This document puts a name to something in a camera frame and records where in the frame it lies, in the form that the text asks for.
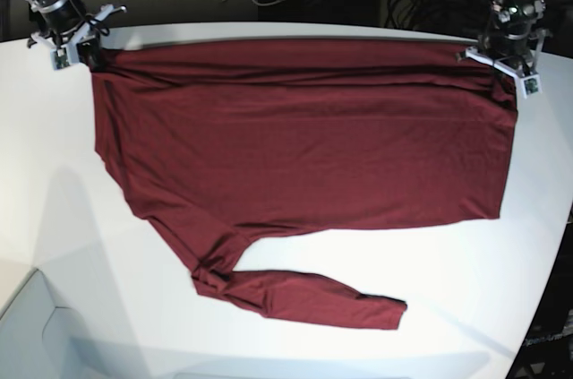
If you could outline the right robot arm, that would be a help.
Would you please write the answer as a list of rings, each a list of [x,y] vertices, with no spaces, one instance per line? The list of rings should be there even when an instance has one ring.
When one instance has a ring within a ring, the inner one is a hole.
[[[125,13],[123,5],[104,4],[90,13],[82,0],[24,0],[35,16],[38,30],[27,39],[31,48],[40,44],[48,49],[54,70],[86,65],[98,71],[105,65],[101,40],[110,34],[108,17]]]

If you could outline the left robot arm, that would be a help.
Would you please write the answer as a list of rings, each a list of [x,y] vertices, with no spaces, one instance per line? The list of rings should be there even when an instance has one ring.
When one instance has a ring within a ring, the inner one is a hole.
[[[472,59],[514,80],[525,96],[542,90],[537,71],[543,45],[551,36],[538,22],[546,11],[545,0],[488,0],[490,15],[477,44],[457,54]]]

